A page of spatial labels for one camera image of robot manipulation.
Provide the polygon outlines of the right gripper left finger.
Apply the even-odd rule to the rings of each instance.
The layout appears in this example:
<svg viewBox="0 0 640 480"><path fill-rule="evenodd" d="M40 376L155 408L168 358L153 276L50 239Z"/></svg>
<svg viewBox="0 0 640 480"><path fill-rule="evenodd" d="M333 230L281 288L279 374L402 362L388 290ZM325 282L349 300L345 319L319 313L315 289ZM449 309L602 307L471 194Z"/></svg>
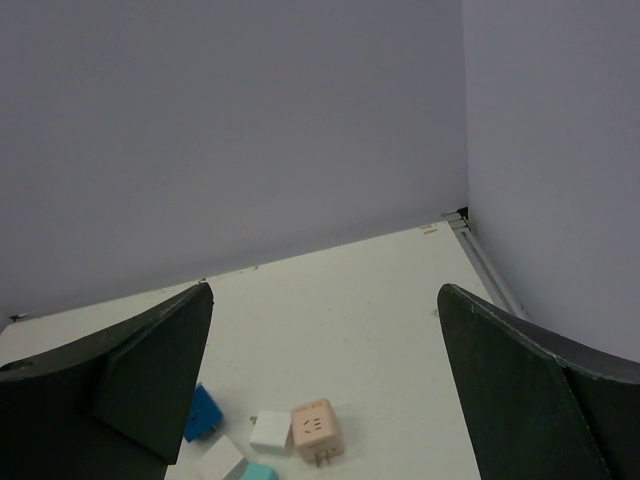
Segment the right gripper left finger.
<svg viewBox="0 0 640 480"><path fill-rule="evenodd" d="M179 456L213 306L199 283L3 365L2 478L164 478Z"/></svg>

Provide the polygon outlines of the white charger plug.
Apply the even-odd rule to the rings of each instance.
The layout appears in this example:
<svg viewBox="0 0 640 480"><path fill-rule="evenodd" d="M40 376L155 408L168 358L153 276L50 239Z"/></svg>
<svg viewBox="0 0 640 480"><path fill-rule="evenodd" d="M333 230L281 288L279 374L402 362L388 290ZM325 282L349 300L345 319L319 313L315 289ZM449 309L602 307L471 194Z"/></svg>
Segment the white charger plug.
<svg viewBox="0 0 640 480"><path fill-rule="evenodd" d="M251 418L249 445L258 453L286 456L292 450L291 415L285 411L260 410Z"/></svg>
<svg viewBox="0 0 640 480"><path fill-rule="evenodd" d="M197 463L198 472L207 480L238 480L247 466L245 455L226 435L218 437Z"/></svg>

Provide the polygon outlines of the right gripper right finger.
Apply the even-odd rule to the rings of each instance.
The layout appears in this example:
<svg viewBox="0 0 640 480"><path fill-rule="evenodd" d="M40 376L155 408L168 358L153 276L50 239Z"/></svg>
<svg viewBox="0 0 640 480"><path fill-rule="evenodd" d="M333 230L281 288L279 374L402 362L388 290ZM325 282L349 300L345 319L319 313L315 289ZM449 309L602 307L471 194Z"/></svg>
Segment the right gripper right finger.
<svg viewBox="0 0 640 480"><path fill-rule="evenodd" d="M638 478L638 363L454 284L440 288L437 304L482 478Z"/></svg>

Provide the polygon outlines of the pink cube socket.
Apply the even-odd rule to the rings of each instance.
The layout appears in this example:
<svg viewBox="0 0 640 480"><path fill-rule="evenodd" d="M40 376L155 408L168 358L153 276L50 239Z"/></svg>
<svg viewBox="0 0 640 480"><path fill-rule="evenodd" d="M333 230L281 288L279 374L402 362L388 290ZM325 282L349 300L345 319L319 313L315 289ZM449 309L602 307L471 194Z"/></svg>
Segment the pink cube socket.
<svg viewBox="0 0 640 480"><path fill-rule="evenodd" d="M321 466L345 451L338 418L327 398L291 410L294 449L308 464Z"/></svg>

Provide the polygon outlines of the dark blue cube socket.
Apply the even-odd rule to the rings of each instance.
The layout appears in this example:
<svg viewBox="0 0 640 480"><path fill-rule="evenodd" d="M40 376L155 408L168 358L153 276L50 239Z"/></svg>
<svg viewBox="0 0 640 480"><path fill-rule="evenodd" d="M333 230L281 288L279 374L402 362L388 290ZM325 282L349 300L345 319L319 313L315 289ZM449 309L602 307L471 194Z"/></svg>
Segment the dark blue cube socket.
<svg viewBox="0 0 640 480"><path fill-rule="evenodd" d="M184 430L184 439L191 443L218 429L224 415L209 391L199 383L193 394Z"/></svg>

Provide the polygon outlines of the teal dual usb charger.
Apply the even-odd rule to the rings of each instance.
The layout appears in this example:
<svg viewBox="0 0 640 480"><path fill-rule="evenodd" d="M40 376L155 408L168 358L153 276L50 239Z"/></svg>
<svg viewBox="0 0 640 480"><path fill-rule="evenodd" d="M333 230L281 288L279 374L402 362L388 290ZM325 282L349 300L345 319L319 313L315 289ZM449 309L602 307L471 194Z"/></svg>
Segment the teal dual usb charger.
<svg viewBox="0 0 640 480"><path fill-rule="evenodd" d="M279 475L276 470L268 465L250 462L246 465L239 480L278 480Z"/></svg>

